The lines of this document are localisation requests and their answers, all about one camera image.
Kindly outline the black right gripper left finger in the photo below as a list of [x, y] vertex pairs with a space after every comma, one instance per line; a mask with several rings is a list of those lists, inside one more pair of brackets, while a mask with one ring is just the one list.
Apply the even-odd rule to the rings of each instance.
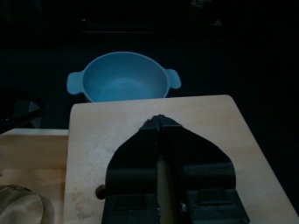
[[107, 166], [101, 224], [159, 224], [159, 116], [119, 146]]

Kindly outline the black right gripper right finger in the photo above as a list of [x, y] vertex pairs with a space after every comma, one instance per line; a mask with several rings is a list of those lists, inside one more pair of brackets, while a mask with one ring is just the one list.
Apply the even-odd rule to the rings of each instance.
[[248, 224], [230, 157], [172, 118], [159, 117], [163, 152], [179, 224]]

